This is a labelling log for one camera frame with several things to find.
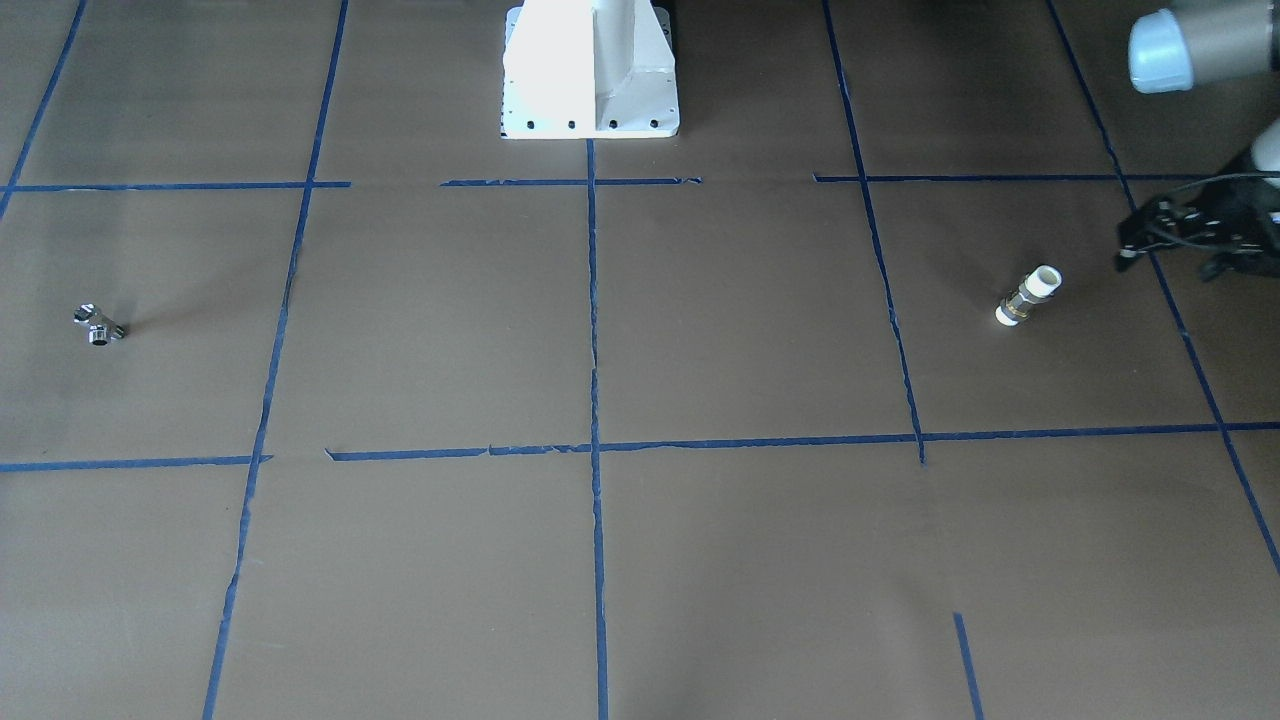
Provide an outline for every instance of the white mounting plate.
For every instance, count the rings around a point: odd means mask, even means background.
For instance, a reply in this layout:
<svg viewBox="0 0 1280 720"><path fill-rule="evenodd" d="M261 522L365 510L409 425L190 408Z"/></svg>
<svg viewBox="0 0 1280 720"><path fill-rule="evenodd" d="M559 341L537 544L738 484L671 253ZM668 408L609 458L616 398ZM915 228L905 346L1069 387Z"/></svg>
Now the white mounting plate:
<svg viewBox="0 0 1280 720"><path fill-rule="evenodd" d="M506 42L511 42L520 10L512 8L507 12ZM671 14L664 8L654 8L653 12L658 17L667 46L673 47ZM521 101L517 85L504 78L499 122L502 137L508 140L653 138L671 137L680 128L680 102L673 73L635 72L622 91L608 97L598 97L596 106L599 118L575 120L575 127L571 128L559 120L540 118L531 113Z"/></svg>

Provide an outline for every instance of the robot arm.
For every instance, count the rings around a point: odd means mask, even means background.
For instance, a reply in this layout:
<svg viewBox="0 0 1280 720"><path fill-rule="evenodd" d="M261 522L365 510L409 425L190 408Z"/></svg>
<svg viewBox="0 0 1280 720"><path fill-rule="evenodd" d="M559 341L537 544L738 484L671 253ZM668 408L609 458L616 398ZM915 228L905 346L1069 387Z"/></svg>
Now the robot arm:
<svg viewBox="0 0 1280 720"><path fill-rule="evenodd" d="M1140 92L1167 92L1280 69L1277 13L1270 0L1226 0L1147 15L1129 38L1130 79ZM1184 247L1212 254L1201 266L1206 282L1226 270L1280 277L1277 223L1280 120L1216 176L1158 195L1121 222L1116 269Z"/></svg>

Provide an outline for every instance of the blue grid line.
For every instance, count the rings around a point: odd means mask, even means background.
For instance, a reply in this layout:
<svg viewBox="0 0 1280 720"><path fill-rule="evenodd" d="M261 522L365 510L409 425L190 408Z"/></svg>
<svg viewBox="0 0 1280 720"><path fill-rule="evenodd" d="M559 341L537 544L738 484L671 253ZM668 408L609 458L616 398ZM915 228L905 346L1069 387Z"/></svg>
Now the blue grid line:
<svg viewBox="0 0 1280 720"><path fill-rule="evenodd" d="M19 184L14 192L125 192L125 191L188 191L188 190L303 190L306 181L282 182L143 182L143 183L79 183L79 184ZM314 188L347 188L351 181L316 181Z"/></svg>
<svg viewBox="0 0 1280 720"><path fill-rule="evenodd" d="M595 141L586 141L588 297L591 306L591 516L595 559L595 693L599 720L609 720L609 652L604 621L604 505L600 484L599 273L596 265Z"/></svg>
<svg viewBox="0 0 1280 720"><path fill-rule="evenodd" d="M1138 205L1134 202L1133 192L1129 188L1129 181L1124 174L1124 169L1120 165L1120 156L1116 154L1115 145L1111 142L1111 135L1107 132L1106 123L1102 120L1102 113L1098 110L1097 102L1093 100L1093 92L1089 90L1088 82L1084 79L1084 72L1080 69L1080 64L1075 56L1075 50L1071 49L1071 41L1066 35L1066 27L1062 24L1062 18L1057 13L1057 6L1053 0L1044 0L1048 6L1050 15L1053 18L1053 23L1057 26L1059 37L1062 40L1062 46L1066 49L1068 59L1071 61L1071 69L1075 72L1075 79L1080 83L1080 90L1084 92L1084 99L1089 105L1089 111L1093 114L1093 120L1098 126L1098 132L1102 136L1102 142L1106 146L1107 155L1111 156L1111 163L1115 167L1116 179L1120 181L1120 187L1124 190L1125 199L1129 201L1130 210L1137 210ZM1174 316L1174 324L1178 327L1178 334L1183 338L1183 346L1187 348L1187 356L1192 361L1192 366L1196 369L1196 378L1199 380L1201 389L1204 392L1204 400L1208 402L1210 411L1213 414L1213 421L1222 436L1222 445L1226 446L1226 454L1231 459L1231 466L1235 469L1235 477L1240 482L1240 488L1244 491L1244 497L1249 503L1249 510L1253 512L1253 521L1258 527L1258 532L1262 534L1262 542L1267 548L1267 553L1271 556L1271 565L1275 568L1276 573L1280 574L1280 551L1276 550L1275 538L1271 536L1271 529L1267 527L1267 520L1262 515L1262 507L1258 506L1258 500L1253 493L1253 486L1249 483L1249 477L1244 471L1244 465L1240 462L1240 457L1235 451L1235 443L1231 442L1231 432L1229 425L1222 419L1222 411L1219 409L1217 400L1213 397L1213 389L1210 387L1208 377L1204 374L1204 368L1201 365L1199 354L1196 351L1196 343L1192 342L1190 332L1187 329L1187 323L1183 320L1183 314L1178 309L1178 301L1174 299L1174 292L1169 287L1169 281L1165 277L1165 270L1160 264L1160 260L1155 255L1148 255L1151 258L1151 268L1156 274L1156 281L1160 283L1160 290L1165 295L1165 302L1169 305L1169 311Z"/></svg>
<svg viewBox="0 0 1280 720"><path fill-rule="evenodd" d="M973 705L973 720L984 720L982 712L982 693L978 692L978 674L973 669L973 653L969 652L969 632L964 626L964 615L952 612L956 625L956 642L960 643L960 661L964 662L964 676L969 684L969 702Z"/></svg>
<svg viewBox="0 0 1280 720"><path fill-rule="evenodd" d="M1236 432L1280 430L1280 421L1226 423L1226 429ZM1004 430L963 430L950 433L922 433L924 442L982 442L992 439L1044 439L1216 433L1213 423L1180 425L1119 425L1093 428L1042 428ZM645 450L733 450L742 447L820 447L846 445L914 443L914 433L886 433L864 436L795 436L721 439L657 439L636 442L600 442L600 452L640 452ZM591 452L591 443L564 445L512 445L488 447L447 447L428 450L383 450L369 452L335 452L325 450L335 462L365 462L380 460L433 460L442 457L502 457L508 455L553 455Z"/></svg>
<svg viewBox="0 0 1280 720"><path fill-rule="evenodd" d="M270 460L262 457L262 462ZM192 468L197 465L248 465L248 455L210 457L136 457L129 460L52 460L47 462L0 462L0 473L51 473L55 470L133 470L141 468Z"/></svg>
<svg viewBox="0 0 1280 720"><path fill-rule="evenodd" d="M1151 182L1183 182L1204 179L1207 176L1156 173L1125 176L1132 181ZM861 182L860 176L819 176L813 173L814 182L818 183L855 183ZM1028 173L1028 174L955 174L955 176L867 176L870 183L904 183L904 182L956 182L956 183L982 183L982 182L1110 182L1116 179L1115 174L1089 174L1089 173Z"/></svg>
<svg viewBox="0 0 1280 720"><path fill-rule="evenodd" d="M49 85L45 86L45 95L40 99L40 106L36 108L36 115L31 119L31 127L27 129L27 137L22 142L22 151L18 152L18 160L13 165L13 173L9 176L9 184L4 188L4 195L0 196L0 219L4 219L5 210L9 209L9 199L13 197L14 187L18 184L18 178L22 177L22 169L27 165L27 156L31 155L31 146L36 142L36 133L40 132L40 123L45 119L45 111L49 110L49 101L54 97L54 88L58 87L58 79L63 77L63 68L67 67L67 58L72 53L72 45L76 44L76 36L79 33L81 19L84 18L84 5L87 0L79 0L76 5L76 15L72 18L72 26L67 31L67 41L63 42L63 51L58 56L58 64L54 65L54 72L49 76Z"/></svg>
<svg viewBox="0 0 1280 720"><path fill-rule="evenodd" d="M244 501L241 505L239 537L236 543L236 569L227 585L227 596L223 601L221 621L218 625L218 642L214 647L214 661L209 670L209 689L205 693L205 707L202 719L212 720L214 707L218 702L218 687L221 682L223 662L227 657L227 641L230 637L232 615L236 610L236 593L239 588L241 570L244 565L244 546L248 542L248 528L252 512L250 506L257 491L257 475L262 464L262 448L266 443L266 428L271 418L271 402L275 396L275 379L280 369L280 354L284 350L284 332L289 322L289 296L293 291L293 279L298 270L298 255L302 250L302 238L306 234L307 215L311 209L311 193L315 187L316 168L320 163L320 147L324 143L324 128L329 115L329 100L333 96L334 77L338 74L338 56L342 51L342 36L347 26L347 0L342 0L338 10L338 28L334 31L333 51L329 55L329 73L325 78L324 95L320 100L320 115L316 120L315 140L311 143L311 163L307 167L307 181L302 190L302 202L298 208L298 224L293 233L293 250L289 255L289 270L284 281L284 295L280 300L280 314L275 325L275 341L271 346L271 363L268 370L266 387L262 391L262 415L259 420L257 434L253 438L253 455L250 460L248 478L244 483Z"/></svg>
<svg viewBox="0 0 1280 720"><path fill-rule="evenodd" d="M872 202L872 187L867 182L867 165L863 163L863 149L858 142L858 126L854 123L854 105L849 96L849 78L845 76L845 61L840 56L840 42L836 40L836 24L831 18L831 0L822 0L822 12L827 19L827 38L831 41L831 59L836 65L836 81L840 85L840 97L845 105L845 122L849 124L849 140L854 147L854 163L858 165L859 184L863 191L863 205L867 208L867 223L870 225L872 247L876 250L876 264L879 265L881 281L884 283L884 304L888 307L888 323L897 342L897 359L902 365L902 387L906 389L906 405L911 411L911 428L915 430L916 450L920 465L925 464L924 438L920 432L920 414L915 407L915 392L911 389L911 373L906 366L906 347L902 345L902 329L897 323L897 310L893 307L893 288L888 282L888 268L884 265L884 250L881 247L879 228L876 224L876 206Z"/></svg>
<svg viewBox="0 0 1280 720"><path fill-rule="evenodd" d="M627 184L701 184L701 177L692 178L511 178L511 179L452 179L440 187L586 187Z"/></svg>

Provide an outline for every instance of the pipe connector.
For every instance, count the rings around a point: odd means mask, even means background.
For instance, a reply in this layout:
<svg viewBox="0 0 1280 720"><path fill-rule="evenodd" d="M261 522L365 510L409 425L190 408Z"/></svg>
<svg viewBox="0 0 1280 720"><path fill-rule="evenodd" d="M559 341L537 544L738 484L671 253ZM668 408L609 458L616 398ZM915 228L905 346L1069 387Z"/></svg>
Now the pipe connector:
<svg viewBox="0 0 1280 720"><path fill-rule="evenodd" d="M1010 328L1030 316L1032 309L1048 302L1053 292L1062 284L1062 273L1057 268L1041 265L1023 278L1018 290L996 306L996 319Z"/></svg>
<svg viewBox="0 0 1280 720"><path fill-rule="evenodd" d="M128 328L104 315L92 302L77 307L72 320L77 325L88 328L88 343L99 347L123 340L128 334Z"/></svg>

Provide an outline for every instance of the light blue joint cover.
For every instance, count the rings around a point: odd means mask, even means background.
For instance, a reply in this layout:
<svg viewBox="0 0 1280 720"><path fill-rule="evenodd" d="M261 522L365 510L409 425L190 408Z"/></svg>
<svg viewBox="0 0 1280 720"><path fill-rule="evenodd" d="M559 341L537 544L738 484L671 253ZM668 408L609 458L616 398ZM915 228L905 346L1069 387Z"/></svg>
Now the light blue joint cover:
<svg viewBox="0 0 1280 720"><path fill-rule="evenodd" d="M1190 90L1196 83L1187 38L1172 10L1138 18L1129 33L1129 79L1138 92Z"/></svg>

